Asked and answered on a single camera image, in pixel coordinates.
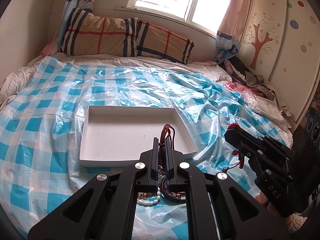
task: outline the white bead necklace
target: white bead necklace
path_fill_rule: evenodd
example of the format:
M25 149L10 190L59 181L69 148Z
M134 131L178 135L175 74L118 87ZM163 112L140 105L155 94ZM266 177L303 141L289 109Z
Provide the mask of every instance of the white bead necklace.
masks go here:
M160 198L161 198L161 192L160 192L160 188L158 187L157 197L154 201L148 201L148 198L144 198L146 200L137 199L137 204L144 205L144 206L152 206L153 204L157 204L160 201Z

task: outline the blue checkered plastic sheet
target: blue checkered plastic sheet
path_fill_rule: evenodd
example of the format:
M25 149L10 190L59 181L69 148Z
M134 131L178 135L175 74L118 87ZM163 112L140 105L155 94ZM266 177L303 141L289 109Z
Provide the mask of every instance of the blue checkered plastic sheet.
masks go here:
M0 202L23 234L95 174L123 170L81 165L89 105L174 107L199 149L192 163L211 174L237 163L230 154L234 148L224 140L230 123L284 143L279 128L251 112L240 94L199 73L71 64L46 57L28 86L0 114ZM251 195L259 192L247 162L243 170L228 173ZM187 239L186 206L163 198L152 207L138 205L132 236Z

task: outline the window frame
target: window frame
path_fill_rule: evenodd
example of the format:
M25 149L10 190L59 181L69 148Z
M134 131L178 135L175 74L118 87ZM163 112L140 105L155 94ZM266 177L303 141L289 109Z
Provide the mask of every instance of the window frame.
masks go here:
M188 7L187 7L187 11L186 11L186 15L184 18L181 18L181 17L178 17L178 16L175 16L173 14L169 14L169 13L166 13L166 12L162 12L162 11L158 11L158 10L154 10L154 9L149 9L149 8L145 8L145 7L140 7L140 6L135 6L135 3L136 3L137 0L128 0L128 7L129 8L132 8L132 9L138 9L139 11L146 11L146 12L150 12L150 13L155 13L155 14L159 14L159 15L163 15L163 16L166 16L166 17L170 17L170 18L173 18L175 20L178 20L178 21L181 21L181 22L184 22L185 24L187 25L191 25L197 29L201 29L202 31L206 32L207 34L209 34L210 36L213 36L214 38L216 38L217 36L217 33L203 27L202 25L199 25L197 23L194 23L192 21L192 18L193 18L193 15L196 11L196 6L197 6L197 3L198 3L198 0L192 0L189 2L188 4Z

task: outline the plaid pillowcase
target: plaid pillowcase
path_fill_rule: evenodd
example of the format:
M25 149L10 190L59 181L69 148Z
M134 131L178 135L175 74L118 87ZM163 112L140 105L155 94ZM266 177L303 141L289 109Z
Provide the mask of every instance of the plaid pillowcase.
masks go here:
M194 43L164 28L138 21L137 55L166 58L171 62L191 62Z
M101 18L75 8L67 22L61 52L72 56L111 54L135 57L137 21L137 18Z

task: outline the red cord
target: red cord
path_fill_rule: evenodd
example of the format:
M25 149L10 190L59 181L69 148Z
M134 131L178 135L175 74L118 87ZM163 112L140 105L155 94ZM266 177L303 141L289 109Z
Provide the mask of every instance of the red cord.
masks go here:
M173 136L171 138L171 131L170 131L170 128L173 130ZM164 127L163 127L163 130L161 132L161 136L160 136L160 142L159 142L159 146L163 146L164 145L164 140L165 138L168 138L170 139L170 146L171 146L171 149L174 150L174 136L176 134L176 131L174 130L174 128L169 125L169 124L166 124Z
M233 169L233 168L235 168L235 167L237 167L237 166L239 166L239 168L242 169L243 166L244 166L244 157L242 156L242 154L241 154L238 150L232 151L231 154L232 154L233 156L237 156L237 155L238 155L238 160L239 160L239 162L238 162L237 165L235 165L235 166L233 166L233 167L226 167L226 168L224 168L224 169L222 170L223 172L227 172L228 170Z
M171 138L170 128L173 130L172 138ZM161 136L160 136L160 142L159 142L159 164L161 166L165 165L165 163L164 163L164 140L169 137L170 147L172 150L174 150L174 136L175 136L175 134L176 134L176 131L169 124L166 124L162 129Z

